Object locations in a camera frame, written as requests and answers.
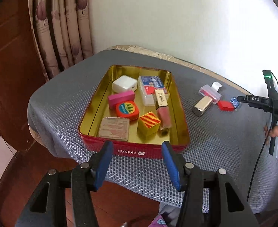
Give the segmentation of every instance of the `pink lip gloss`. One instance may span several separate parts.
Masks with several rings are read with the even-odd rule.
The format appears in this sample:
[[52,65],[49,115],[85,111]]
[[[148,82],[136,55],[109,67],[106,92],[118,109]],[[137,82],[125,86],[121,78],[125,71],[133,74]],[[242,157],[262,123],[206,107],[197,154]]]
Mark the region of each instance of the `pink lip gloss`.
[[158,118],[161,120],[160,130],[169,129],[172,127],[172,122],[170,119],[170,110],[168,108],[167,100],[165,97],[165,93],[162,89],[155,90],[156,96],[156,111]]

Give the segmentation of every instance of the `gray mesh mat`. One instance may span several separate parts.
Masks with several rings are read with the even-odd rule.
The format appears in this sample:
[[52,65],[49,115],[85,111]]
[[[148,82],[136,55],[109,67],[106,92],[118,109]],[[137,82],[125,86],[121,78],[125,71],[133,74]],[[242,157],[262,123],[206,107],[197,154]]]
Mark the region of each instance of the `gray mesh mat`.
[[[49,151],[57,157],[71,157],[78,163],[92,155],[78,135],[78,124],[99,81],[111,65],[135,65],[172,72],[181,96],[191,135],[191,144],[183,152],[185,159],[201,169],[225,168],[246,198],[248,187],[264,141],[263,126],[268,115],[244,104],[237,112],[210,107],[202,117],[191,111],[201,96],[198,89],[216,79],[176,63],[150,56],[111,50],[102,51],[62,72],[39,88],[30,98],[28,122],[38,132]],[[222,83],[225,100],[242,95]],[[161,159],[113,156],[107,180],[136,193],[174,206],[181,206],[183,194],[170,183]],[[278,207],[278,160],[264,149],[249,204],[254,212]],[[208,212],[205,190],[203,212]]]

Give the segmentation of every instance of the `wooden door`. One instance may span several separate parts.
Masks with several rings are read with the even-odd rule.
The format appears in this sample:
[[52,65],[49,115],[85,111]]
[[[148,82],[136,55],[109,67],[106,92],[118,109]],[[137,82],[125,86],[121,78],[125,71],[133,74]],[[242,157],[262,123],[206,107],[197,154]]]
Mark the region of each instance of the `wooden door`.
[[30,96],[45,83],[32,38],[27,0],[0,2],[0,135],[16,150],[33,142]]

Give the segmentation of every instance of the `clear plastic box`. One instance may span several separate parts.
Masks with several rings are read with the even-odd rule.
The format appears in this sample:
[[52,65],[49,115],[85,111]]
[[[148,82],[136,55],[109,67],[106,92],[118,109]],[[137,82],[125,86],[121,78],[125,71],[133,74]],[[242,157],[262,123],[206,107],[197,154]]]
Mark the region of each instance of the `clear plastic box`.
[[199,93],[203,96],[209,96],[210,98],[212,98],[213,104],[217,104],[217,102],[221,99],[221,94],[219,94],[214,88],[212,88],[208,84],[202,86],[199,90]]
[[169,94],[158,76],[139,76],[138,85],[143,104],[146,107],[155,106],[153,93],[156,89],[163,89],[168,100]]

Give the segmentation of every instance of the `brown curtain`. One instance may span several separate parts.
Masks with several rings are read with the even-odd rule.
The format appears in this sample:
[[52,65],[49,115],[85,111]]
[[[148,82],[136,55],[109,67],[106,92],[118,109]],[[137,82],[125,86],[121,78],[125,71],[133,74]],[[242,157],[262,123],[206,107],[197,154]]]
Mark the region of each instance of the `brown curtain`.
[[28,9],[46,80],[93,55],[88,0],[28,0]]

